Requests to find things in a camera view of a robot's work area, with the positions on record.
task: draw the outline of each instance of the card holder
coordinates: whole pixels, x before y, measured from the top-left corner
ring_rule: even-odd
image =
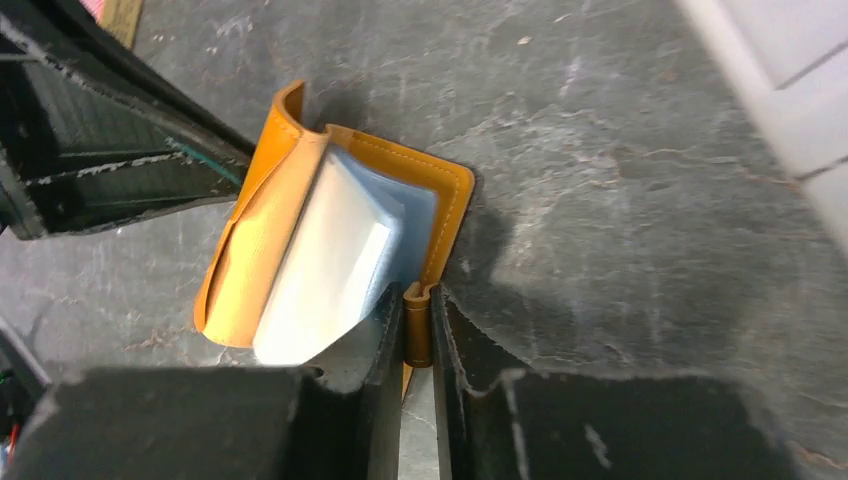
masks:
[[[357,161],[336,145],[328,148],[369,190],[382,192],[403,206],[403,235],[389,277],[406,288],[418,281],[427,260],[427,247],[438,197],[435,192],[386,177]]]
[[[429,366],[429,290],[441,279],[474,176],[463,166],[346,127],[309,131],[299,123],[303,94],[304,84],[298,81],[274,97],[244,185],[197,295],[195,327],[221,345],[252,346],[321,159],[328,148],[341,148],[365,167],[437,197],[426,257],[417,281],[404,293],[406,363]],[[402,241],[401,248],[404,245],[409,243]]]
[[[397,281],[406,206],[361,181],[376,172],[352,164],[359,162],[339,147],[324,151],[253,337],[263,365],[310,362],[364,321]]]

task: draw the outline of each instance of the tan leather wallet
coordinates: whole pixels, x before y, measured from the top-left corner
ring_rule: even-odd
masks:
[[[300,125],[304,84],[274,97],[233,214],[194,306],[194,324],[213,342],[251,347],[277,268],[294,232],[319,161],[329,143],[364,165],[438,196],[427,258],[419,281],[404,293],[404,359],[432,364],[430,289],[439,282],[474,186],[460,165],[338,125],[316,133]],[[411,369],[404,368],[404,391]]]

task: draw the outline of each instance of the gray slate surface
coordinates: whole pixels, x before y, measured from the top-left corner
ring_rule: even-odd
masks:
[[[146,0],[136,51],[255,139],[307,118],[475,169],[447,272],[539,367],[697,366],[760,389],[809,478],[848,472],[848,270],[668,0]],[[249,362],[188,330],[227,205],[0,237],[4,313],[53,371]],[[432,390],[402,478],[436,478]]]

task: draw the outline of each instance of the leather flap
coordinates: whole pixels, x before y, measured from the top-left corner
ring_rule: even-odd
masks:
[[[299,123],[303,82],[279,92],[244,186],[197,295],[195,327],[210,340],[250,347],[329,136]]]

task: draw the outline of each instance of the leather tab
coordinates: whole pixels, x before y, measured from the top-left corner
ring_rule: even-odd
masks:
[[[403,294],[406,309],[406,331],[404,338],[404,361],[415,368],[426,368],[433,364],[432,330],[430,328],[430,289],[413,283]]]

